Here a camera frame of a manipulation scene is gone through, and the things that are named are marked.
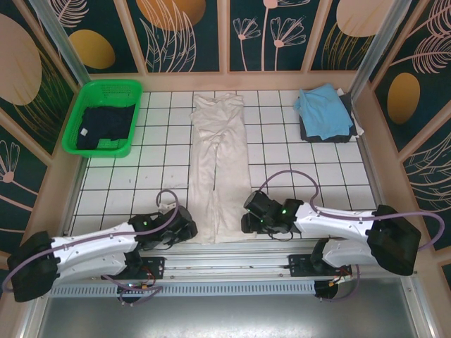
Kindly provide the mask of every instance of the gold circle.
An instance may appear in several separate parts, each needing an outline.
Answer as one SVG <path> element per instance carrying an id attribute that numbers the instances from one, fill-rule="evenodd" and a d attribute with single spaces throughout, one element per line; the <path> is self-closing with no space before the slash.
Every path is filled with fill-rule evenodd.
<path id="1" fill-rule="evenodd" d="M 0 14 L 0 97 L 23 106 L 33 101 L 41 87 L 39 49 L 16 21 Z"/>
<path id="2" fill-rule="evenodd" d="M 187 25 L 178 18 L 173 3 L 180 15 L 183 15 L 183 13 L 187 15 L 193 26 L 205 14 L 205 0 L 136 0 L 142 15 L 152 25 L 162 30 L 184 30 Z"/>
<path id="3" fill-rule="evenodd" d="M 340 0 L 337 25 L 350 37 L 370 37 L 379 31 L 393 0 Z"/>
<path id="4" fill-rule="evenodd" d="M 78 30 L 69 36 L 83 64 L 95 69 L 111 67 L 116 61 L 114 49 L 107 39 L 93 30 Z"/>
<path id="5" fill-rule="evenodd" d="M 420 84 L 410 73 L 399 74 L 388 90 L 388 116 L 397 125 L 414 115 L 420 99 Z"/>

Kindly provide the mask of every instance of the white tile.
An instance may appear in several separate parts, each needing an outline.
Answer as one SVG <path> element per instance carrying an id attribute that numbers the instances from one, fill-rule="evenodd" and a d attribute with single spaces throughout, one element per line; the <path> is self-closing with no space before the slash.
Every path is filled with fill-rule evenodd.
<path id="1" fill-rule="evenodd" d="M 124 222 L 128 222 L 130 215 L 105 215 L 101 222 L 101 229 L 111 229 L 117 225 L 121 225 Z"/>
<path id="2" fill-rule="evenodd" d="M 321 187 L 325 208 L 338 210 L 350 210 L 350 201 L 347 198 L 346 187 Z"/>
<path id="3" fill-rule="evenodd" d="M 283 123 L 281 107 L 261 107 L 261 123 Z"/>
<path id="4" fill-rule="evenodd" d="M 263 157 L 263 144 L 248 144 L 247 155 L 249 158 L 249 164 L 265 163 Z"/>
<path id="5" fill-rule="evenodd" d="M 256 90 L 238 90 L 237 95 L 242 96 L 245 107 L 257 107 L 259 105 L 259 97 Z"/>
<path id="6" fill-rule="evenodd" d="M 137 169 L 137 167 L 114 168 L 110 189 L 134 189 Z"/>
<path id="7" fill-rule="evenodd" d="M 84 190 L 77 215 L 103 215 L 107 190 Z"/>
<path id="8" fill-rule="evenodd" d="M 345 185 L 343 175 L 341 173 L 340 164 L 338 163 L 324 163 L 317 164 L 320 185 Z"/>
<path id="9" fill-rule="evenodd" d="M 269 178 L 271 175 L 278 173 L 279 171 L 289 170 L 289 169 L 290 169 L 289 164 L 267 165 L 266 166 L 266 175 Z M 293 186 L 293 181 L 291 178 L 291 173 L 283 173 L 278 176 L 275 176 L 268 183 L 268 187 L 292 187 L 292 186 Z"/>
<path id="10" fill-rule="evenodd" d="M 283 125 L 262 125 L 264 143 L 286 143 Z"/>
<path id="11" fill-rule="evenodd" d="M 169 108 L 171 106 L 171 93 L 151 93 L 149 108 Z"/>
<path id="12" fill-rule="evenodd" d="M 265 162 L 266 163 L 289 163 L 287 144 L 265 144 Z"/>
<path id="13" fill-rule="evenodd" d="M 315 195 L 315 187 L 295 187 L 296 199 L 300 199 L 306 203 L 310 203 L 310 199 Z M 321 190 L 318 196 L 314 199 L 315 206 L 323 206 L 323 200 L 321 199 Z"/>
<path id="14" fill-rule="evenodd" d="M 259 105 L 265 106 L 280 106 L 280 97 L 277 90 L 259 90 Z"/>
<path id="15" fill-rule="evenodd" d="M 144 127 L 136 127 L 135 133 L 134 133 L 133 139 L 132 139 L 132 145 L 133 146 L 141 145 L 143 135 L 144 135 Z"/>
<path id="16" fill-rule="evenodd" d="M 177 195 L 178 203 L 181 206 L 186 207 L 186 201 L 188 196 L 188 190 L 187 189 L 174 189 L 172 192 Z M 163 204 L 172 204 L 175 203 L 174 196 L 172 196 L 169 193 L 163 193 L 161 194 L 161 203 Z"/>
<path id="17" fill-rule="evenodd" d="M 260 125 L 245 125 L 247 143 L 261 143 L 261 127 Z"/>
<path id="18" fill-rule="evenodd" d="M 163 165 L 165 146 L 142 146 L 140 165 Z"/>
<path id="19" fill-rule="evenodd" d="M 135 190 L 110 190 L 106 198 L 105 215 L 130 215 Z"/>
<path id="20" fill-rule="evenodd" d="M 245 123 L 248 125 L 260 124 L 260 109 L 259 107 L 245 107 L 244 109 Z"/>
<path id="21" fill-rule="evenodd" d="M 188 188 L 188 167 L 164 167 L 163 188 Z"/>
<path id="22" fill-rule="evenodd" d="M 149 106 L 150 93 L 142 93 L 140 108 L 147 108 Z"/>
<path id="23" fill-rule="evenodd" d="M 173 92 L 171 107 L 173 108 L 191 108 L 192 92 Z"/>
<path id="24" fill-rule="evenodd" d="M 136 126 L 143 126 L 146 125 L 146 118 L 147 118 L 147 109 L 140 109 L 140 112 L 138 113 L 138 119 L 136 120 Z"/>
<path id="25" fill-rule="evenodd" d="M 133 167 L 138 166 L 140 162 L 141 146 L 132 146 L 130 153 L 126 157 L 117 158 L 114 166 Z"/>
<path id="26" fill-rule="evenodd" d="M 301 139 L 301 127 L 297 125 L 285 125 L 285 132 L 287 133 L 287 142 L 300 143 L 304 142 Z"/>
<path id="27" fill-rule="evenodd" d="M 374 197 L 369 185 L 354 185 L 347 187 L 353 210 L 373 210 L 376 208 Z"/>
<path id="28" fill-rule="evenodd" d="M 315 162 L 317 163 L 337 163 L 338 155 L 334 143 L 312 143 Z"/>
<path id="29" fill-rule="evenodd" d="M 341 168 L 346 184 L 368 184 L 363 163 L 342 163 Z"/>
<path id="30" fill-rule="evenodd" d="M 167 146 L 164 165 L 190 164 L 190 146 Z"/>
<path id="31" fill-rule="evenodd" d="M 270 187 L 268 188 L 268 195 L 270 199 L 275 199 L 280 204 L 283 204 L 286 199 L 295 197 L 295 191 L 292 187 Z"/>
<path id="32" fill-rule="evenodd" d="M 191 125 L 192 108 L 172 108 L 169 125 Z"/>
<path id="33" fill-rule="evenodd" d="M 113 168 L 95 168 L 87 170 L 85 186 L 83 189 L 108 189 Z"/>
<path id="34" fill-rule="evenodd" d="M 214 97 L 221 97 L 226 94 L 236 94 L 237 92 L 235 90 L 221 90 L 218 92 L 214 92 Z"/>
<path id="35" fill-rule="evenodd" d="M 165 144 L 167 127 L 146 127 L 142 144 Z"/>
<path id="36" fill-rule="evenodd" d="M 163 167 L 140 167 L 136 189 L 160 189 Z"/>
<path id="37" fill-rule="evenodd" d="M 100 230 L 101 215 L 99 216 L 77 216 L 72 229 L 71 236 L 80 236 Z"/>
<path id="38" fill-rule="evenodd" d="M 200 95 L 200 96 L 207 97 L 207 98 L 210 98 L 210 99 L 214 98 L 214 92 L 208 92 L 208 91 L 194 92 L 194 95 L 195 96 L 196 95 Z"/>
<path id="39" fill-rule="evenodd" d="M 292 106 L 299 98 L 299 90 L 280 90 L 280 101 L 282 106 Z"/>
<path id="40" fill-rule="evenodd" d="M 301 173 L 307 174 L 311 178 L 314 179 L 314 181 L 319 184 L 318 182 L 318 175 L 316 174 L 316 168 L 314 164 L 292 164 L 291 168 L 293 170 L 300 171 Z M 293 181 L 295 182 L 295 186 L 297 187 L 303 187 L 303 186 L 313 186 L 314 184 L 305 176 L 293 173 Z"/>
<path id="41" fill-rule="evenodd" d="M 153 108 L 147 110 L 146 125 L 168 125 L 169 108 Z"/>
<path id="42" fill-rule="evenodd" d="M 190 144 L 190 126 L 170 126 L 168 128 L 168 144 Z"/>
<path id="43" fill-rule="evenodd" d="M 155 213 L 158 211 L 156 207 L 156 195 L 160 189 L 136 190 L 135 199 L 133 200 L 133 215 Z"/>
<path id="44" fill-rule="evenodd" d="M 313 152 L 310 143 L 289 143 L 291 163 L 314 163 Z"/>
<path id="45" fill-rule="evenodd" d="M 260 187 L 266 180 L 264 165 L 250 165 L 249 173 L 251 175 L 251 185 L 253 187 Z"/>
<path id="46" fill-rule="evenodd" d="M 293 107 L 282 107 L 283 122 L 299 125 L 299 113 Z"/>
<path id="47" fill-rule="evenodd" d="M 362 155 L 356 142 L 337 143 L 336 146 L 340 162 L 362 161 Z"/>
<path id="48" fill-rule="evenodd" d="M 90 167 L 112 167 L 113 164 L 113 157 L 93 157 L 89 162 Z"/>

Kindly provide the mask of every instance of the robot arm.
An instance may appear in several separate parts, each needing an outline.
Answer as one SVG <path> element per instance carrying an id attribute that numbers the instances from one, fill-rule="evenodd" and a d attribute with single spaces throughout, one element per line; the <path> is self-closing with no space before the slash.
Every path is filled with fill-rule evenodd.
<path id="1" fill-rule="evenodd" d="M 37 232 L 8 258 L 10 270 L 43 251 L 61 246 L 64 249 L 31 261 L 11 278 L 16 301 L 35 299 L 63 282 L 100 275 L 135 275 L 142 265 L 140 249 L 153 249 L 161 242 L 174 245 L 197 234 L 191 215 L 179 206 L 178 213 L 164 229 L 145 236 L 134 235 L 160 227 L 173 212 L 174 209 L 165 214 L 136 215 L 111 229 L 75 237 L 50 238 L 47 232 Z M 70 245 L 80 240 L 81 243 Z"/>
<path id="2" fill-rule="evenodd" d="M 262 191 L 256 191 L 246 200 L 245 208 L 249 213 L 242 218 L 243 232 L 320 232 L 336 237 L 319 240 L 311 255 L 313 266 L 321 266 L 317 261 L 320 259 L 334 268 L 378 264 L 398 275 L 413 273 L 420 231 L 405 218 L 360 220 L 397 213 L 389 206 L 381 205 L 376 211 L 362 212 L 318 208 L 320 213 L 317 213 L 303 201 L 287 199 L 282 205 L 270 200 Z M 351 216 L 355 220 L 339 219 L 340 216 Z"/>

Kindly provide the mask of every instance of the cable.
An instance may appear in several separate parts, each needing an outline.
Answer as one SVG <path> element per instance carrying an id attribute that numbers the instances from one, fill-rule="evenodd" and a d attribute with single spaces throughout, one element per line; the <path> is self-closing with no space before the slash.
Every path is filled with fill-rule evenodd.
<path id="1" fill-rule="evenodd" d="M 293 237 L 294 237 L 293 231 L 290 231 L 290 234 L 291 234 L 291 238 L 289 238 L 289 239 L 275 238 L 275 237 L 273 237 L 274 234 L 270 234 L 270 233 L 268 233 L 268 236 L 269 236 L 271 239 L 275 239 L 276 241 L 280 241 L 280 242 L 288 242 L 288 241 L 291 241 L 291 240 L 293 239 Z"/>
<path id="2" fill-rule="evenodd" d="M 335 218 L 336 220 L 352 220 L 352 221 L 358 220 L 360 222 L 368 221 L 368 220 L 390 220 L 393 218 L 401 218 L 401 217 L 409 217 L 409 216 L 427 216 L 427 217 L 435 218 L 438 221 L 438 223 L 440 224 L 437 234 L 428 243 L 420 246 L 418 248 L 418 251 L 428 249 L 431 246 L 433 246 L 434 243 L 436 243 L 442 237 L 442 235 L 445 231 L 445 221 L 443 220 L 443 218 L 441 218 L 439 215 L 436 215 L 435 213 L 429 213 L 427 211 L 414 211 L 414 212 L 410 212 L 410 213 L 393 213 L 391 215 L 370 216 L 370 217 L 352 217 L 352 216 L 341 216 L 341 215 L 333 215 L 330 213 L 324 213 L 323 211 L 320 211 L 314 205 L 314 202 L 313 202 L 314 199 L 319 194 L 318 184 L 315 182 L 315 180 L 313 178 L 308 176 L 308 174 L 303 173 L 302 171 L 298 171 L 298 170 L 282 170 L 282 171 L 279 171 L 278 173 L 271 175 L 270 177 L 268 177 L 268 179 L 265 181 L 265 183 L 263 183 L 261 185 L 259 190 L 262 190 L 268 184 L 268 182 L 271 181 L 275 176 L 278 176 L 280 174 L 285 174 L 285 173 L 294 173 L 294 174 L 302 175 L 302 176 L 306 177 L 307 179 L 309 179 L 313 183 L 313 185 L 315 186 L 315 193 L 314 193 L 313 197 L 310 198 L 310 206 L 313 209 L 313 211 L 315 211 L 317 214 L 322 215 L 322 216 L 326 216 L 329 218 Z"/>
<path id="3" fill-rule="evenodd" d="M 336 298 L 336 299 L 324 299 L 324 300 L 328 301 L 329 303 L 335 303 L 337 301 L 345 301 L 345 300 L 353 297 L 357 293 L 357 290 L 359 289 L 359 285 L 360 285 L 360 268 L 358 265 L 355 265 L 355 270 L 357 271 L 357 283 L 356 283 L 354 289 L 352 289 L 352 291 L 349 294 L 347 294 L 346 296 L 340 297 L 340 298 Z"/>
<path id="4" fill-rule="evenodd" d="M 52 248 L 52 249 L 47 249 L 47 250 L 41 251 L 41 252 L 39 252 L 39 253 L 37 253 L 37 254 L 35 254 L 35 255 L 33 255 L 33 256 L 31 256 L 31 257 L 25 259 L 21 264 L 19 264 L 18 266 L 16 266 L 16 267 L 15 267 L 15 268 L 14 268 L 14 269 L 6 276 L 6 278 L 5 278 L 5 280 L 3 281 L 3 283 L 1 283 L 1 288 L 3 289 L 3 292 L 8 292 L 8 293 L 14 292 L 13 289 L 9 289 L 9 288 L 7 287 L 7 284 L 8 284 L 8 282 L 11 280 L 11 278 L 12 278 L 12 277 L 13 277 L 20 269 L 22 269 L 22 268 L 23 268 L 24 266 L 26 266 L 28 263 L 33 262 L 34 260 L 36 260 L 36 259 L 38 259 L 38 258 L 41 258 L 41 257 L 43 257 L 43 256 L 47 256 L 47 255 L 49 255 L 49 254 L 52 254 L 52 253 L 55 252 L 55 251 L 59 251 L 59 250 L 67 250 L 68 248 L 73 247 L 73 246 L 75 246 L 75 245 L 78 245 L 78 244 L 84 244 L 84 243 L 88 243 L 88 242 L 93 242 L 93 241 L 97 241 L 97 240 L 103 239 L 103 238 L 114 238 L 114 237 L 117 237 L 117 236 L 145 236 L 145 235 L 148 235 L 148 234 L 153 234 L 153 233 L 155 233 L 155 232 L 158 232 L 158 231 L 162 230 L 163 228 L 167 227 L 168 225 L 170 225 L 170 223 L 171 223 L 171 222 L 174 220 L 174 218 L 177 216 L 177 213 L 178 213 L 178 209 L 179 209 L 180 204 L 179 204 L 179 202 L 178 202 L 178 197 L 177 197 L 177 195 L 176 195 L 174 192 L 172 192 L 171 190 L 164 189 L 164 190 L 161 190 L 161 191 L 156 195 L 156 205 L 157 205 L 157 206 L 160 205 L 160 203 L 159 203 L 159 198 L 160 198 L 160 196 L 161 196 L 163 193 L 165 193 L 165 192 L 168 192 L 169 194 L 172 194 L 172 195 L 174 196 L 174 199 L 175 199 L 175 209 L 174 209 L 173 214 L 170 216 L 170 218 L 169 218 L 164 224 L 160 225 L 159 227 L 156 227 L 155 229 L 150 229 L 150 230 L 141 231 L 141 232 L 128 231 L 128 232 L 118 232 L 118 233 L 115 233 L 115 234 L 111 234 L 111 233 L 110 233 L 110 234 L 101 234 L 101 235 L 96 236 L 96 237 L 91 237 L 91 238 L 86 238 L 86 239 L 80 239 L 80 240 L 78 240 L 78 241 L 75 241 L 75 242 L 72 242 L 72 243 L 69 243 L 69 244 L 64 244 L 64 245 L 56 246 L 56 247 L 54 247 L 54 248 Z M 130 287 L 127 286 L 127 285 L 121 284 L 121 283 L 119 283 L 119 282 L 113 280 L 111 277 L 109 277 L 109 276 L 107 276 L 107 275 L 104 275 L 103 277 L 105 277 L 105 278 L 106 278 L 107 280 L 109 280 L 110 282 L 113 282 L 114 284 L 116 284 L 116 285 L 118 285 L 118 286 L 120 286 L 120 287 L 122 287 L 122 288 L 124 288 L 124 289 L 128 289 L 128 290 L 131 290 L 131 291 L 141 290 L 141 289 L 137 289 L 137 288 L 130 288 Z M 156 293 L 158 293 L 158 292 L 160 292 L 160 291 L 161 291 L 161 289 L 158 289 L 158 291 L 154 292 L 153 294 L 151 294 L 150 296 L 145 297 L 145 298 L 148 299 L 149 297 L 153 297 Z"/>

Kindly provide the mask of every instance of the black folded cloth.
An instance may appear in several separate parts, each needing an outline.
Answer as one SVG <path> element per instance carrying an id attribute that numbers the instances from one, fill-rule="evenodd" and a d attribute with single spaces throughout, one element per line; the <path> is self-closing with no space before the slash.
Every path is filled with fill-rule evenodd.
<path id="1" fill-rule="evenodd" d="M 351 136 L 357 136 L 357 129 L 355 127 L 355 121 L 351 116 L 352 112 L 352 102 L 351 102 L 351 94 L 345 94 L 340 96 L 340 100 L 345 106 L 347 113 L 351 117 L 352 127 L 350 128 L 350 133 L 348 135 L 336 135 L 333 137 L 329 137 L 328 139 L 322 139 L 320 136 L 307 136 L 307 132 L 305 130 L 304 122 L 302 122 L 301 116 L 299 116 L 299 121 L 301 125 L 301 139 L 307 142 L 316 143 L 316 142 L 325 142 L 325 143 L 346 143 L 351 139 Z"/>
<path id="2" fill-rule="evenodd" d="M 135 105 L 124 108 L 86 108 L 78 129 L 77 148 L 96 149 L 100 139 L 127 139 L 134 112 Z"/>

